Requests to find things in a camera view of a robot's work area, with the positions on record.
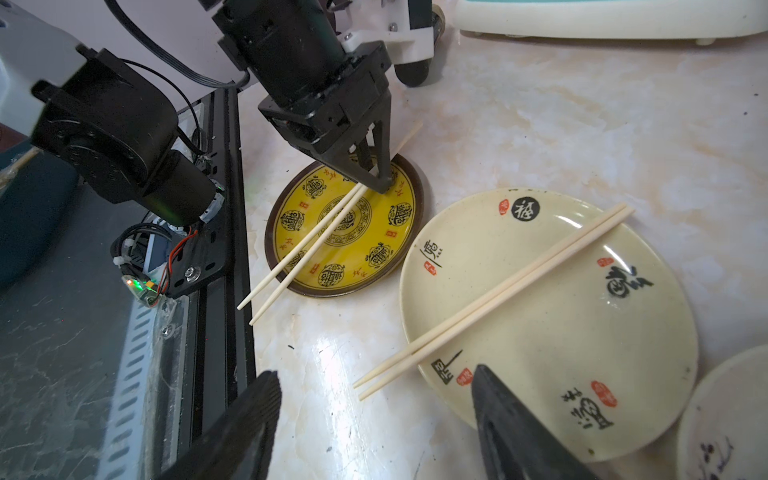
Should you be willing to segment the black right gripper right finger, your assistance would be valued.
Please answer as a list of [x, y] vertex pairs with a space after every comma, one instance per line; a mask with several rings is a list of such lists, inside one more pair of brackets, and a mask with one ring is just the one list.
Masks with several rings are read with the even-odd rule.
[[594, 479], [486, 365], [474, 371], [471, 394], [489, 479]]

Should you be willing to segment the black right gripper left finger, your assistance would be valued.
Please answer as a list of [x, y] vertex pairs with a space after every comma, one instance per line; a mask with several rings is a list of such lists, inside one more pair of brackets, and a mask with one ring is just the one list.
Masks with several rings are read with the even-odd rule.
[[282, 404], [278, 373], [266, 370], [161, 479], [265, 479]]

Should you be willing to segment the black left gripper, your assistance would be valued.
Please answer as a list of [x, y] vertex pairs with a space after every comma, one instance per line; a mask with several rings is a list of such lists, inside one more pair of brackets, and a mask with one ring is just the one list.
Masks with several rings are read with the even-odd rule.
[[324, 88], [286, 106], [268, 96], [259, 111], [296, 150], [384, 194], [393, 182], [390, 67], [382, 41], [363, 43]]

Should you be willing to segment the bare chopsticks pair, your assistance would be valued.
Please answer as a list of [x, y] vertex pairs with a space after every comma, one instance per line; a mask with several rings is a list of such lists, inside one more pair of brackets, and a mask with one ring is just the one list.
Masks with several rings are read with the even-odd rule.
[[360, 393], [358, 399], [363, 401], [391, 383], [407, 369], [419, 364], [502, 303], [620, 225], [634, 212], [634, 208], [626, 204], [619, 204], [598, 216], [594, 221], [575, 230], [570, 236], [550, 247], [529, 265], [409, 343], [405, 349], [385, 360], [356, 381], [355, 387], [360, 387], [371, 380], [375, 382], [374, 385]]
[[252, 308], [253, 322], [257, 322], [267, 310], [276, 302], [277, 298], [286, 290], [294, 278], [312, 259], [312, 256], [324, 246], [347, 213], [371, 190], [361, 184], [353, 182], [353, 187], [344, 198], [328, 213], [318, 224], [298, 242], [286, 257], [263, 278], [240, 302], [239, 308]]

